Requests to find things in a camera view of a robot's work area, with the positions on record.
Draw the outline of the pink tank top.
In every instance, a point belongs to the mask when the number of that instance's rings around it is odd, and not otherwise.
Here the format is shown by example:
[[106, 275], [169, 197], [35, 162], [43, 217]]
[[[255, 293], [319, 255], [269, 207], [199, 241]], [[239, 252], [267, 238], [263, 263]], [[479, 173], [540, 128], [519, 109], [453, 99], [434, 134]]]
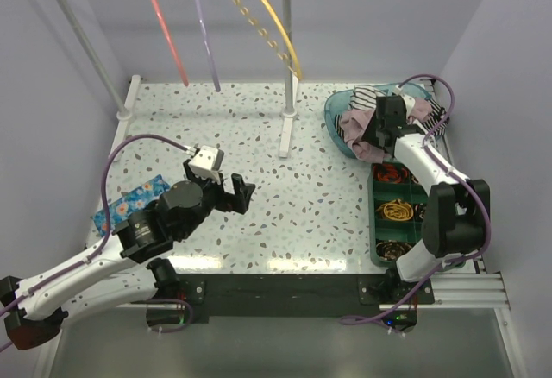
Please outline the pink tank top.
[[[407, 117], [409, 121], [418, 120], [426, 124], [433, 112], [431, 103], [422, 98], [416, 99], [416, 107]], [[367, 125], [372, 118], [376, 102], [351, 101], [350, 108], [344, 111], [338, 120], [341, 137], [347, 146], [353, 151], [354, 156], [368, 163], [382, 163], [391, 158], [383, 150], [376, 148], [361, 140]]]

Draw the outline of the pink plastic hanger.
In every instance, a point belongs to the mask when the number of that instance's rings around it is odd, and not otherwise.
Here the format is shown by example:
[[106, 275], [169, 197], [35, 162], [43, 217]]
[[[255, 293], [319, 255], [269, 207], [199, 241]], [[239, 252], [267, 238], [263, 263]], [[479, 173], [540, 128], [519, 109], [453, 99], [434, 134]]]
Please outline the pink plastic hanger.
[[158, 0], [150, 0], [150, 3], [152, 4], [152, 7], [154, 9], [154, 13], [157, 17], [158, 23], [160, 25], [161, 31], [166, 39], [167, 45], [169, 46], [170, 52], [172, 54], [173, 61], [177, 67], [177, 70], [179, 72], [180, 79], [184, 85], [184, 87], [187, 87], [189, 85], [189, 79], [187, 77], [184, 64], [182, 62], [182, 59], [180, 58], [179, 51], [173, 41], [172, 34], [170, 32], [170, 29], [168, 28], [168, 25], [166, 23], [166, 19], [163, 15], [163, 12], [160, 8], [160, 4]]

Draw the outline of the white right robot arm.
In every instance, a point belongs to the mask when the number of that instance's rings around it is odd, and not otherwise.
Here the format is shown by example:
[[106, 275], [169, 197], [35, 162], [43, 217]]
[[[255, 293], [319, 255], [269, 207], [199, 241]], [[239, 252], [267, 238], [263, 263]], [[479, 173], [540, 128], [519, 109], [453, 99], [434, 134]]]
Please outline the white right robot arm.
[[362, 140], [406, 166], [428, 195], [421, 240], [397, 259], [398, 273], [384, 282], [386, 297], [402, 303], [414, 294], [414, 281], [425, 281], [486, 250], [491, 240], [490, 187], [459, 172], [432, 146], [430, 134], [407, 119], [403, 96], [376, 98]]

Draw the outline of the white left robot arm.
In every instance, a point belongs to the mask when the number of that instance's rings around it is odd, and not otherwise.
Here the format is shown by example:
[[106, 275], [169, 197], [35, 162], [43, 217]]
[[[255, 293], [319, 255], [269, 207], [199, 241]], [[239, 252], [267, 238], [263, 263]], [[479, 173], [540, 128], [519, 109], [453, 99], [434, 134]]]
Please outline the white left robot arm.
[[179, 282], [165, 253], [188, 239], [213, 211], [245, 214], [255, 190], [234, 173], [233, 190], [226, 192], [219, 170], [195, 160], [186, 161], [184, 170], [185, 180], [130, 213], [106, 240], [42, 274], [1, 280], [1, 314], [11, 344], [30, 350], [86, 312], [177, 296]]

